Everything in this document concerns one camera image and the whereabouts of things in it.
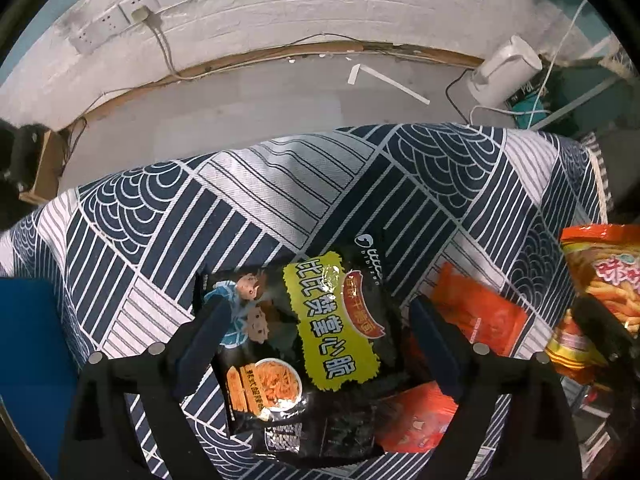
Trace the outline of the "orange stick snack bag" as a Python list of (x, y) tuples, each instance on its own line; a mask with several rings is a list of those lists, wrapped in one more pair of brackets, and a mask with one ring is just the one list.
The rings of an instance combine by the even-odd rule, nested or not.
[[(588, 224), (562, 231), (561, 247), (576, 294), (600, 301), (632, 336), (639, 333), (639, 227)], [(546, 345), (555, 370), (581, 385), (596, 380), (605, 357), (566, 309)]]

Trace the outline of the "black yellow snack bag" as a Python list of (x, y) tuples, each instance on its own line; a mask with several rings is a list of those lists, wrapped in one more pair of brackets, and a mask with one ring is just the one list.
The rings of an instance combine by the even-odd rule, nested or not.
[(288, 264), (201, 275), (203, 301), (231, 306), (212, 362), (229, 434), (399, 391), (401, 326), (380, 241), (362, 233)]

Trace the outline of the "blue cardboard box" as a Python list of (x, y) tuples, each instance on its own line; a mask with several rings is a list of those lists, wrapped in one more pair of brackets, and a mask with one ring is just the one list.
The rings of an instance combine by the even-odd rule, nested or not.
[(17, 431), (51, 477), (73, 404), (78, 371), (51, 283), (1, 280), (1, 397)]

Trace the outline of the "red snack packet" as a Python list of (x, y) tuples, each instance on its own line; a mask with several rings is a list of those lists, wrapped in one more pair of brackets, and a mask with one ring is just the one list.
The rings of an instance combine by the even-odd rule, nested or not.
[(384, 451), (425, 453), (436, 448), (457, 411), (466, 364), (463, 339), (486, 344), (508, 356), (526, 322), (526, 312), (496, 292), (454, 270), (447, 262), (428, 298), (426, 330), (414, 330), (408, 362), (420, 366), (428, 381), (384, 401), (375, 439)]

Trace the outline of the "black printed snack packet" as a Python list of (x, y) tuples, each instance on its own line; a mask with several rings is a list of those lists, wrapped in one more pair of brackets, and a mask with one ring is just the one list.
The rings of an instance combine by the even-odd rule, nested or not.
[(258, 429), (252, 452), (297, 468), (358, 464), (384, 453), (375, 439), (374, 405), (348, 406), (332, 412), (309, 412), (292, 424)]

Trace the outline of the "navy white patterned tablecloth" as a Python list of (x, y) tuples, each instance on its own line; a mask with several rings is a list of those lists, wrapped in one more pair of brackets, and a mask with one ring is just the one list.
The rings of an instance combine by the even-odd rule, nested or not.
[(560, 236), (608, 218), (596, 155), (528, 130), (341, 128), (157, 162), (71, 188), (1, 235), (1, 279), (51, 283), (76, 370), (134, 356), (191, 315), (195, 274), (287, 263), (371, 231), (390, 294), (445, 263), (522, 307), (544, 348), (573, 296)]

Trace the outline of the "white electric kettle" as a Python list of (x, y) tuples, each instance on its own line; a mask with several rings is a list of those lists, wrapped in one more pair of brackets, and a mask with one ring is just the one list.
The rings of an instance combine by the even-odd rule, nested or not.
[(542, 62), (536, 51), (520, 36), (512, 35), (465, 82), (478, 104), (496, 107), (541, 70)]

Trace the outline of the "white strip on floor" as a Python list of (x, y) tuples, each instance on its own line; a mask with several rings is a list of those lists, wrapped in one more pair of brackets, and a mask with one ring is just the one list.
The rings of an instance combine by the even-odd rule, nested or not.
[(355, 64), (354, 66), (352, 66), (352, 69), (350, 70), (349, 75), (347, 77), (347, 83), (350, 86), (354, 86), (357, 82), (358, 76), (361, 73), (368, 74), (369, 76), (384, 82), (384, 84), (388, 84), (389, 86), (401, 91), (402, 93), (405, 93), (407, 96), (411, 96), (413, 99), (419, 101), (420, 103), (426, 106), (429, 106), (431, 104), (431, 101), (427, 99), (425, 96), (422, 96), (422, 94), (413, 91), (409, 87), (406, 87), (400, 82), (393, 80), (389, 76), (386, 76), (378, 72), (374, 68), (361, 63)]

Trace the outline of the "white wall socket strip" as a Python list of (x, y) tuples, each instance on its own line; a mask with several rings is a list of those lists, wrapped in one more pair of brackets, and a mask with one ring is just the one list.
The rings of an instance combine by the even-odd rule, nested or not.
[(105, 41), (131, 26), (141, 23), (151, 14), (160, 13), (186, 0), (122, 0), (104, 11), (98, 18), (70, 36), (70, 44), (86, 55)]

